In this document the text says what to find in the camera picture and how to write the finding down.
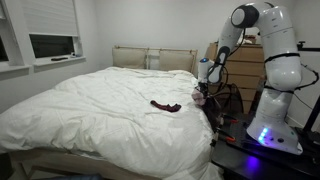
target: bed frame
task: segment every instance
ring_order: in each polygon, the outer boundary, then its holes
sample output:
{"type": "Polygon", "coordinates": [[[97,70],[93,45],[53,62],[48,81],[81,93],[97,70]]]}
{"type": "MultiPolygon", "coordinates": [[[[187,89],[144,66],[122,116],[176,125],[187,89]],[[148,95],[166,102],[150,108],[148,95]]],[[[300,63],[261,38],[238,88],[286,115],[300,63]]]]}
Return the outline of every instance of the bed frame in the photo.
{"type": "MultiPolygon", "coordinates": [[[[191,73],[195,74],[197,50],[178,50],[164,48],[141,48],[141,47],[124,47],[115,46],[123,49],[144,49],[148,51],[148,58],[159,58],[159,52],[164,51],[182,51],[194,55],[191,73]]],[[[52,172],[55,174],[72,175],[72,174],[96,174],[99,173],[106,179],[130,179],[130,180],[156,180],[158,178],[140,175],[130,172],[123,168],[117,167],[112,163],[103,160],[72,154],[66,150],[48,150],[33,149],[26,151],[16,151],[9,153],[11,162],[15,167],[16,173],[25,180],[31,179],[35,171],[52,172]],[[30,172],[26,172],[24,165],[31,166],[30,172]]]]}

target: dark red cloth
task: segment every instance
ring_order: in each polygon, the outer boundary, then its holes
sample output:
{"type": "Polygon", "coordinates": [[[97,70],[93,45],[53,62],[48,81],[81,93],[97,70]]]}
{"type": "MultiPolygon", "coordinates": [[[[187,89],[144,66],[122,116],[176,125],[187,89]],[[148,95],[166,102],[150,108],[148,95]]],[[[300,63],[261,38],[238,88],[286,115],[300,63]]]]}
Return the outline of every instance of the dark red cloth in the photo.
{"type": "Polygon", "coordinates": [[[174,106],[170,106],[168,105],[161,105],[158,104],[155,100],[150,101],[150,104],[154,105],[155,107],[161,109],[161,110],[165,110],[165,111],[169,111],[169,112],[177,112],[181,109],[181,105],[180,104],[175,104],[174,106]]]}

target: white wall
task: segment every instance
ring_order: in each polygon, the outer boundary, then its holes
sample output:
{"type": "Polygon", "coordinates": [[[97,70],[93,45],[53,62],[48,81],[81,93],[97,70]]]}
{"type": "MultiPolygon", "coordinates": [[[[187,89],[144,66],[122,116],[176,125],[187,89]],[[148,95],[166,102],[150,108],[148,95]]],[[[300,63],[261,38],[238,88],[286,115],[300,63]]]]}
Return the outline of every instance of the white wall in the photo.
{"type": "MultiPolygon", "coordinates": [[[[217,41],[225,20],[247,2],[263,0],[97,0],[103,67],[112,65],[114,45],[198,49],[198,59],[217,41]]],[[[272,0],[288,7],[296,0],[272,0]]]]}
{"type": "MultiPolygon", "coordinates": [[[[79,12],[77,17],[80,36],[83,43],[83,51],[84,55],[87,57],[86,62],[60,68],[48,67],[47,70],[40,72],[34,72],[33,69],[31,69],[27,75],[15,78],[2,78],[4,76],[11,77],[12,74],[0,74],[0,112],[3,112],[24,99],[52,88],[54,85],[65,79],[100,69],[99,66],[102,58],[101,55],[99,55],[101,51],[99,51],[100,46],[97,43],[99,37],[97,32],[95,2],[93,0],[76,0],[76,10],[79,12]]],[[[18,29],[21,27],[17,26],[14,26],[14,28],[19,31],[18,29]]],[[[30,40],[29,38],[25,38],[26,36],[23,33],[27,32],[20,32],[17,36],[17,39],[20,37],[20,39],[18,39],[19,43],[24,45],[22,46],[22,56],[25,62],[33,62],[34,55],[32,48],[28,48],[30,40]]]]}
{"type": "MultiPolygon", "coordinates": [[[[297,41],[304,40],[307,43],[305,47],[319,47],[320,36],[318,35],[320,29],[320,1],[307,0],[297,1],[293,14],[293,25],[296,31],[297,41]]],[[[320,52],[300,52],[301,61],[304,64],[312,67],[320,73],[320,52]]],[[[315,79],[314,75],[304,68],[302,84],[309,83],[315,79]]],[[[309,106],[313,107],[320,94],[320,82],[316,85],[296,91],[296,94],[309,106]]],[[[311,110],[298,101],[295,97],[292,100],[288,112],[288,120],[292,124],[304,126],[311,110]]],[[[313,130],[320,132],[320,117],[313,127],[313,130]]]]}

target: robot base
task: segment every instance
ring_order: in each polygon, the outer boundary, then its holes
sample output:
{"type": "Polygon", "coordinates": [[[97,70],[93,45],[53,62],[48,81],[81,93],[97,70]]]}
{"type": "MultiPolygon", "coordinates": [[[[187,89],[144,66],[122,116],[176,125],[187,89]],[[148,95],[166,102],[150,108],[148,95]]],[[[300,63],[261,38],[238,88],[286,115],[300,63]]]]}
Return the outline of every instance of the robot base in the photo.
{"type": "Polygon", "coordinates": [[[247,128],[247,133],[262,146],[296,155],[303,152],[297,134],[283,119],[272,118],[257,112],[247,128]]]}

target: window sill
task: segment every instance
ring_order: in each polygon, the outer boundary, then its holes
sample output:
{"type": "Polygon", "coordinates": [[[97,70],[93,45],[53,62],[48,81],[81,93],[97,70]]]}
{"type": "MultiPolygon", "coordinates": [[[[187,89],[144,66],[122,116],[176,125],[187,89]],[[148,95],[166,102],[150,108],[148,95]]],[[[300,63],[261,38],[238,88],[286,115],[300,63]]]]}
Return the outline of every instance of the window sill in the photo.
{"type": "Polygon", "coordinates": [[[85,56],[74,57],[74,58],[68,57],[68,59],[63,59],[61,61],[51,61],[51,58],[38,58],[38,59],[36,59],[36,62],[33,63],[33,65],[35,67],[41,67],[41,66],[47,66],[47,65],[52,65],[52,64],[61,64],[61,63],[66,63],[66,62],[81,61],[81,60],[85,60],[85,59],[86,59],[85,56]]]}
{"type": "Polygon", "coordinates": [[[10,66],[8,63],[1,63],[1,65],[0,65],[0,73],[18,71],[18,70],[29,69],[29,68],[30,68],[30,66],[28,66],[28,65],[10,66]]]}

